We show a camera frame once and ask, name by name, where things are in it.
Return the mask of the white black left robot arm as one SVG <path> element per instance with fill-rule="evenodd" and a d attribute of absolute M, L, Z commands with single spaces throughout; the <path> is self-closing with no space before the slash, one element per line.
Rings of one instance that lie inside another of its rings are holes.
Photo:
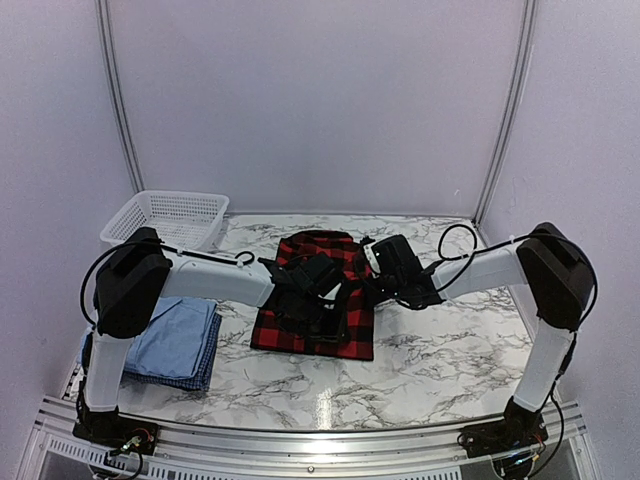
<path fill-rule="evenodd" d="M 118 391 L 128 350 L 147 329 L 161 296 L 265 308 L 291 319 L 295 333 L 311 339 L 339 341 L 346 327 L 347 278 L 325 253 L 285 267 L 249 251 L 229 256 L 180 250 L 155 229 L 141 227 L 96 259 L 86 276 L 95 281 L 97 316 L 89 321 L 73 434 L 110 447 L 136 434 L 151 443 L 158 431 L 154 423 L 122 417 Z"/>

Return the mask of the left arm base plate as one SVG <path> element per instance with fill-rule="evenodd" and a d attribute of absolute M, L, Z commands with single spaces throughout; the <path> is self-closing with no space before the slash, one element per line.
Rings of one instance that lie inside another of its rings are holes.
<path fill-rule="evenodd" d="M 139 437 L 137 451 L 142 455 L 152 455 L 158 441 L 159 425 L 128 417 L 117 417 L 111 420 L 98 419 L 93 423 L 76 422 L 72 434 L 75 438 L 109 447 L 111 450 L 117 450 L 134 437 Z"/>

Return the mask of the blue checked shirt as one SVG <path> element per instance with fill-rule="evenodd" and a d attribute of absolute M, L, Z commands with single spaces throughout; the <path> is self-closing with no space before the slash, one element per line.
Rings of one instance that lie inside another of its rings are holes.
<path fill-rule="evenodd" d="M 213 364 L 217 349 L 217 340 L 222 318 L 219 314 L 215 314 L 212 324 L 204 344 L 203 355 L 192 377 L 185 379 L 168 378 L 153 375 L 143 375 L 132 371 L 124 370 L 123 377 L 141 382 L 143 384 L 160 385 L 172 387 L 188 392 L 207 391 L 212 377 Z"/>

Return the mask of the red black plaid shirt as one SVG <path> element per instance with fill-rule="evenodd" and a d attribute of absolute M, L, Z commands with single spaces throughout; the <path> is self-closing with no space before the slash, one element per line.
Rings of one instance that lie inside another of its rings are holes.
<path fill-rule="evenodd" d="M 361 245 L 350 234 L 297 232 L 280 240 L 275 259 L 259 262 L 274 289 L 256 316 L 251 348 L 374 359 L 374 295 L 364 283 Z"/>

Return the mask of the light blue shirt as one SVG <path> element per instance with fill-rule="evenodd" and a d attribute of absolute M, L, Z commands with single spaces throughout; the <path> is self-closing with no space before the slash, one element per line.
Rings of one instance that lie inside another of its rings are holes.
<path fill-rule="evenodd" d="M 213 300 L 168 297 L 158 300 L 147 329 L 129 348 L 124 370 L 176 379 L 192 377 L 203 355 Z"/>

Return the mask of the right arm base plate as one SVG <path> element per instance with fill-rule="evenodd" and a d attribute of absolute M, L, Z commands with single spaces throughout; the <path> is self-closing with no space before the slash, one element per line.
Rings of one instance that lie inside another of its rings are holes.
<path fill-rule="evenodd" d="M 525 430 L 519 421 L 497 420 L 463 427 L 457 443 L 469 458 L 500 454 L 530 446 L 541 446 L 548 439 L 546 425 L 535 424 Z"/>

